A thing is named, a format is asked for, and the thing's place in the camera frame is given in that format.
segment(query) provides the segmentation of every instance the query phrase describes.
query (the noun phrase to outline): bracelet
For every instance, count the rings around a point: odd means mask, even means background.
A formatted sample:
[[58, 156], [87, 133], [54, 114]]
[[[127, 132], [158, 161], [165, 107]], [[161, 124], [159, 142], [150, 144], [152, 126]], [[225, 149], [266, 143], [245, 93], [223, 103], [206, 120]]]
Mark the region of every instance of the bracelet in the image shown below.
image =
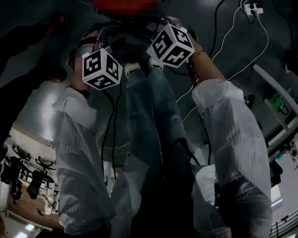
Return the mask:
[[198, 57], [197, 58], [195, 58], [195, 60], [194, 60], [194, 62], [193, 63], [195, 63], [195, 61], [201, 56], [201, 55], [203, 55], [205, 53], [205, 50], [203, 50], [199, 55], [198, 55]]

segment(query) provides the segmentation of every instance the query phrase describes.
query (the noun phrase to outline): floor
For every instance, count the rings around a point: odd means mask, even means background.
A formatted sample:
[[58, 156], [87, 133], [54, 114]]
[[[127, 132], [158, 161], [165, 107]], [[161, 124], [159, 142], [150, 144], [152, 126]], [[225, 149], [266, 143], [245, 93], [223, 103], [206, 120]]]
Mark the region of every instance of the floor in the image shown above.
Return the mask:
[[26, 189], [27, 188], [25, 186], [22, 187], [22, 196], [18, 200], [17, 204], [13, 203], [13, 198], [10, 196], [9, 192], [7, 200], [7, 210], [39, 225], [49, 228], [62, 229], [63, 226], [60, 224], [59, 215], [51, 214], [41, 216], [38, 214], [37, 209], [40, 209], [42, 212], [44, 212], [45, 203], [41, 198], [37, 198], [35, 200], [31, 199]]
[[[214, 39], [214, 12], [221, 0], [171, 0], [164, 12], [179, 18], [185, 25], [197, 33], [199, 43], [209, 52]], [[274, 0], [278, 9], [290, 19], [295, 39], [298, 39], [298, 16], [294, 13], [298, 0]], [[294, 94], [298, 96], [298, 79], [294, 74], [286, 74], [284, 71], [283, 55], [290, 48], [290, 32], [286, 21], [278, 15], [270, 0], [262, 0], [264, 14], [260, 16], [263, 26], [269, 35], [269, 46], [263, 56], [256, 62], [271, 74], [283, 87], [292, 86]], [[227, 0], [218, 12], [218, 38], [216, 51], [221, 46], [224, 34], [231, 27], [232, 17], [239, 6], [239, 0]], [[71, 15], [71, 30], [68, 35], [59, 37], [48, 37], [40, 41], [36, 46], [28, 48], [24, 53], [10, 59], [6, 70], [0, 79], [0, 87], [10, 80], [25, 74], [36, 65], [36, 62], [45, 53], [66, 68], [66, 61], [71, 49], [80, 40], [83, 33], [94, 23], [104, 22], [106, 17], [95, 15], [89, 5], [82, 4], [76, 0], [0, 0], [0, 36], [19, 25], [31, 25], [46, 19], [55, 12], [67, 11]], [[216, 65], [221, 72], [230, 77], [244, 68], [266, 45], [266, 35], [259, 26], [258, 21], [249, 25], [246, 17], [239, 12], [235, 19], [235, 28], [228, 35], [223, 51], [215, 59]], [[30, 133], [50, 140], [57, 144], [62, 115], [51, 107], [60, 93], [69, 85], [72, 72], [68, 70], [69, 77], [65, 83], [54, 84], [45, 82], [40, 89], [33, 92], [26, 106], [16, 120], [16, 124]], [[164, 70], [176, 98], [188, 91], [191, 82], [188, 77], [173, 74], [170, 70]], [[252, 70], [247, 68], [233, 81], [244, 90], [245, 95], [255, 94], [255, 103], [252, 111], [257, 120], [263, 126], [264, 135], [269, 135], [278, 126], [277, 121], [263, 104], [263, 98], [271, 92], [271, 88]], [[109, 93], [115, 99], [119, 94], [118, 87], [112, 87]], [[101, 92], [93, 91], [91, 103], [98, 110], [98, 133], [96, 139], [98, 146], [101, 145], [104, 131], [107, 126], [111, 104]], [[187, 95], [179, 103], [179, 109], [184, 118], [194, 107], [194, 103]], [[200, 123], [198, 113], [195, 110], [184, 122], [194, 148], [203, 146], [205, 136]], [[117, 118], [116, 146], [128, 143], [128, 132], [126, 124], [125, 94], [123, 95]], [[106, 146], [112, 145], [112, 129]], [[106, 149], [105, 160], [110, 159], [110, 150]], [[117, 153], [116, 163], [123, 163], [124, 154]]]

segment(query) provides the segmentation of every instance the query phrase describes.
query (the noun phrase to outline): person's arm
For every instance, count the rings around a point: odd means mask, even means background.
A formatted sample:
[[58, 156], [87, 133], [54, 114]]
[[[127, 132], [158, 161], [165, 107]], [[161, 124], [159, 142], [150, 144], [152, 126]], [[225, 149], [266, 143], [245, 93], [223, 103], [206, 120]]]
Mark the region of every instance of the person's arm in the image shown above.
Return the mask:
[[218, 70], [191, 40], [200, 84], [192, 97], [204, 119], [221, 186], [219, 212], [232, 236], [267, 237], [271, 227], [271, 188], [264, 137], [243, 91]]
[[109, 237], [113, 210], [94, 135], [96, 110], [80, 93], [88, 91], [81, 74], [82, 62], [77, 57], [71, 88], [53, 105], [64, 113], [61, 140], [56, 148], [61, 224], [69, 235], [93, 233]]
[[190, 59], [193, 63], [194, 70], [200, 82], [208, 79], [225, 80], [225, 77], [219, 71], [216, 65], [212, 62], [212, 60], [209, 58], [205, 50], [199, 44], [197, 44], [192, 38], [190, 39], [195, 49], [195, 52], [190, 57]]

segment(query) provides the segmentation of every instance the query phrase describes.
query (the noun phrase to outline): white cube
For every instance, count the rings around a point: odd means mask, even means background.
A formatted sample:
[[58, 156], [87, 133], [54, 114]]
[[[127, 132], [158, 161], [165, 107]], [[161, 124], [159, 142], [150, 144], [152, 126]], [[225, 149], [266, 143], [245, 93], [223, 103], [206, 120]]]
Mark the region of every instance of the white cube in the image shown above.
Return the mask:
[[147, 53], [156, 61], [178, 68], [194, 51], [186, 31], [167, 24], [148, 48]]
[[104, 49], [82, 55], [83, 82], [97, 90], [118, 85], [123, 67]]

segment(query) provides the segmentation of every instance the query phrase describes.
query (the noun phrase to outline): metal railing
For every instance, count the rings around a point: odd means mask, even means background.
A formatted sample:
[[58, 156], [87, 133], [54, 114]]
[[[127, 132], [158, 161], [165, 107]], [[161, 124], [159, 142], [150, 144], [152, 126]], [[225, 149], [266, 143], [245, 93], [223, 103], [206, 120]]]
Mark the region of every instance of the metal railing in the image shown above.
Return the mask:
[[298, 227], [298, 210], [272, 225], [269, 238], [280, 238]]

